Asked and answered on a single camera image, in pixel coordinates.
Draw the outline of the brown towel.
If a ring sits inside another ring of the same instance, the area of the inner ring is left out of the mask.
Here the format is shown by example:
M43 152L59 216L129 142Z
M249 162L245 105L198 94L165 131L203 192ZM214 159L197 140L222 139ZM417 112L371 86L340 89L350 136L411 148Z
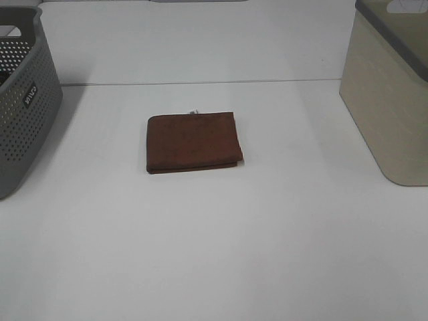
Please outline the brown towel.
M242 160L232 112L148 119L146 170L150 174L229 168Z

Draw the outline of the beige plastic storage bin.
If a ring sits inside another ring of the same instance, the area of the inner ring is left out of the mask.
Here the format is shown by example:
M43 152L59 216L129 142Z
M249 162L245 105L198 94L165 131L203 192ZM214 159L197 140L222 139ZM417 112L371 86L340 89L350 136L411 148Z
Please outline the beige plastic storage bin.
M339 93L382 174L427 185L426 1L356 1Z

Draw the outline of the grey perforated plastic basket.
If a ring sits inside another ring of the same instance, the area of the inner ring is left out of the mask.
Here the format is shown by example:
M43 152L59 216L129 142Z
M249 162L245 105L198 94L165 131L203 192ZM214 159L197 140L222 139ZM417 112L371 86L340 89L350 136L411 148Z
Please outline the grey perforated plastic basket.
M41 150L63 92L41 23L42 10L2 6L1 25L20 30L1 38L1 198L10 196Z

